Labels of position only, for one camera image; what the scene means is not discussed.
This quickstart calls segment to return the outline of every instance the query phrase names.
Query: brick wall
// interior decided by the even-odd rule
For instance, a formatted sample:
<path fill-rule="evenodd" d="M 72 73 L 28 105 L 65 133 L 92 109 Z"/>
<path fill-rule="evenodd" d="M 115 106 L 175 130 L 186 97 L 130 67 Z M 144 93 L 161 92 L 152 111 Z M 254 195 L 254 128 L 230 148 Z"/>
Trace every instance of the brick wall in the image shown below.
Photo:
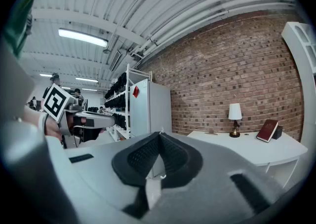
<path fill-rule="evenodd" d="M 230 132 L 229 104 L 240 103 L 241 132 L 276 119 L 300 140 L 303 92 L 281 32 L 292 11 L 258 11 L 199 29 L 141 65 L 154 82 L 171 88 L 172 131 Z"/>

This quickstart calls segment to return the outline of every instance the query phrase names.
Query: lamp base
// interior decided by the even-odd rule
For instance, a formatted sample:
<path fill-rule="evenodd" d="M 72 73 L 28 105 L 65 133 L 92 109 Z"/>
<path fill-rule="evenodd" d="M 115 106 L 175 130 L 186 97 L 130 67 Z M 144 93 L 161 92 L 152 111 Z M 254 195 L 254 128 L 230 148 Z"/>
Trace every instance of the lamp base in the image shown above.
<path fill-rule="evenodd" d="M 233 137 L 233 138 L 238 138 L 240 136 L 240 133 L 239 132 L 236 132 L 236 134 L 234 135 L 234 132 L 230 132 L 229 133 L 229 136 L 230 137 Z"/>

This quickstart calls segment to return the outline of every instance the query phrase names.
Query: ceiling vent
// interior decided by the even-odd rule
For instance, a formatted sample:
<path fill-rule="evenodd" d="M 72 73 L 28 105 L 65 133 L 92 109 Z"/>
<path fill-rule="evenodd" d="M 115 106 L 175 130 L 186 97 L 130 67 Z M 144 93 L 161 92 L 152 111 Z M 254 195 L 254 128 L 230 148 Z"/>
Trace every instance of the ceiling vent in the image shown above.
<path fill-rule="evenodd" d="M 121 56 L 121 53 L 119 53 L 119 51 L 117 50 L 115 55 L 114 55 L 114 57 L 113 57 L 113 59 L 112 59 L 112 61 L 111 61 L 111 63 L 110 63 L 110 71 L 113 71 L 113 69 L 114 69 L 115 65 L 117 64 L 120 56 Z"/>

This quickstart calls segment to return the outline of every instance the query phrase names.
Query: white table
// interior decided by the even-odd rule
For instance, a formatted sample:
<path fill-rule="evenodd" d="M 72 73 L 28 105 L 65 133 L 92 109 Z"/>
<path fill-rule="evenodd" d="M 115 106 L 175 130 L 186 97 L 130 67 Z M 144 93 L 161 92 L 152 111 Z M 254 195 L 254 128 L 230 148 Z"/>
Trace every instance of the white table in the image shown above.
<path fill-rule="evenodd" d="M 271 139 L 269 143 L 256 139 L 257 134 L 258 132 L 241 133 L 239 138 L 232 138 L 229 133 L 210 135 L 205 132 L 193 131 L 188 137 L 233 150 L 285 187 L 300 155 L 306 153 L 307 148 L 284 132 L 280 138 Z"/>

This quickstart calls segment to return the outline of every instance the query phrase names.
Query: gold lamp base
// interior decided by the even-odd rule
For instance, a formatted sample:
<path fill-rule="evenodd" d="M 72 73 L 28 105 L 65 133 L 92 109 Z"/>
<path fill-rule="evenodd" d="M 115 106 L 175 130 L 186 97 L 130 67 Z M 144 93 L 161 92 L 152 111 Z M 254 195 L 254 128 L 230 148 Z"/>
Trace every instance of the gold lamp base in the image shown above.
<path fill-rule="evenodd" d="M 238 138 L 238 137 L 240 136 L 240 133 L 237 132 L 237 130 L 236 130 L 237 125 L 238 125 L 238 124 L 237 124 L 237 121 L 235 121 L 235 122 L 234 122 L 234 130 L 233 130 L 233 132 L 230 132 L 230 133 L 229 133 L 229 136 L 230 136 L 230 137 Z"/>

